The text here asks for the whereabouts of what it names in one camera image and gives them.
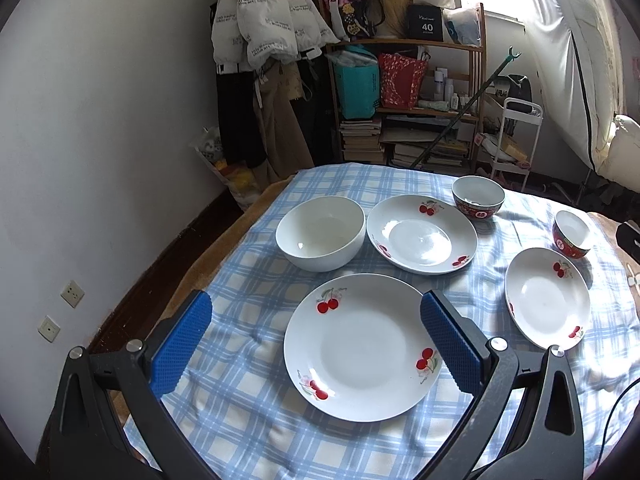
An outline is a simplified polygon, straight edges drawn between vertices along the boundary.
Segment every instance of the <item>jacket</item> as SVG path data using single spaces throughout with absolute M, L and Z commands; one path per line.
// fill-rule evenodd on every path
M 313 59 L 338 39 L 311 0 L 218 0 L 211 41 L 218 72 L 233 73 Z

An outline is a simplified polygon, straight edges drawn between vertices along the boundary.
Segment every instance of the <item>pole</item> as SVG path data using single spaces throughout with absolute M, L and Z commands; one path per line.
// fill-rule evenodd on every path
M 455 124 L 462 118 L 462 116 L 466 114 L 466 112 L 473 106 L 473 104 L 476 101 L 478 101 L 479 98 L 482 97 L 482 94 L 484 94 L 484 91 L 487 88 L 489 88 L 489 85 L 494 82 L 494 79 L 500 75 L 500 72 L 504 70 L 504 67 L 506 67 L 511 61 L 513 61 L 514 59 L 517 59 L 518 57 L 520 57 L 520 53 L 518 52 L 517 54 L 514 54 L 513 47 L 510 46 L 509 55 L 504 58 L 504 61 L 501 63 L 501 65 L 495 69 L 495 72 L 489 76 L 489 79 L 487 79 L 484 83 L 482 83 L 482 86 L 478 89 L 478 91 L 473 95 L 471 99 L 469 99 L 469 102 L 462 108 L 462 110 L 460 110 L 456 114 L 456 116 L 451 120 L 451 122 L 447 124 L 447 126 L 445 126 L 444 130 L 442 130 L 438 134 L 438 136 L 431 141 L 431 144 L 424 149 L 424 151 L 418 156 L 418 158 L 416 158 L 412 162 L 412 164 L 409 166 L 410 170 L 414 170 L 415 167 L 418 164 L 420 164 L 425 159 L 425 157 L 427 157 L 431 153 L 431 150 L 436 147 L 436 144 L 440 142 L 440 139 L 442 139 L 442 137 L 447 135 L 451 131 L 453 126 L 455 126 Z

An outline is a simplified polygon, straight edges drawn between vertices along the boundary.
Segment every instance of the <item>white plate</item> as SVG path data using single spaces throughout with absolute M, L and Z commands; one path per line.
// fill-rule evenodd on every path
M 455 207 L 429 196 L 401 195 L 377 204 L 367 218 L 369 240 L 387 260 L 417 274 L 466 266 L 478 236 Z
M 350 274 L 316 288 L 284 336 L 284 361 L 298 391 L 319 410 L 353 422 L 415 406 L 442 367 L 420 320 L 421 299 L 411 285 L 380 274 Z
M 565 256 L 542 247 L 525 249 L 509 264 L 504 282 L 507 308 L 533 344 L 567 350 L 577 345 L 589 322 L 589 291 Z

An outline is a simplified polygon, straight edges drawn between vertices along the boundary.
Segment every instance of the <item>blue rubber pad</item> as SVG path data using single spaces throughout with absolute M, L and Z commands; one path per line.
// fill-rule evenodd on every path
M 431 292 L 422 296 L 420 318 L 460 391 L 478 395 L 482 391 L 480 358 Z
M 149 387 L 159 399 L 175 390 L 202 334 L 211 322 L 211 298 L 199 293 L 175 324 L 151 363 Z

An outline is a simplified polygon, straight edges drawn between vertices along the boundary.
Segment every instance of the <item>cable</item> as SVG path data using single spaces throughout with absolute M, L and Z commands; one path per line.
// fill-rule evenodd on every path
M 598 461 L 596 462 L 596 467 L 594 468 L 594 471 L 598 468 L 598 466 L 600 465 L 600 460 L 602 459 L 602 452 L 604 451 L 604 443 L 607 439 L 607 429 L 609 427 L 609 422 L 611 420 L 611 416 L 613 415 L 613 411 L 616 409 L 616 406 L 618 405 L 618 403 L 620 402 L 620 400 L 622 400 L 622 397 L 625 396 L 625 394 L 634 386 L 636 386 L 636 384 L 640 383 L 640 377 L 638 377 L 635 381 L 633 381 L 629 386 L 627 386 L 625 388 L 625 391 L 622 392 L 620 394 L 620 396 L 616 399 L 616 402 L 613 403 L 613 408 L 611 409 L 611 411 L 609 412 L 609 418 L 607 419 L 607 423 L 604 425 L 604 434 L 602 435 L 602 446 L 600 447 L 600 454 L 598 455 Z

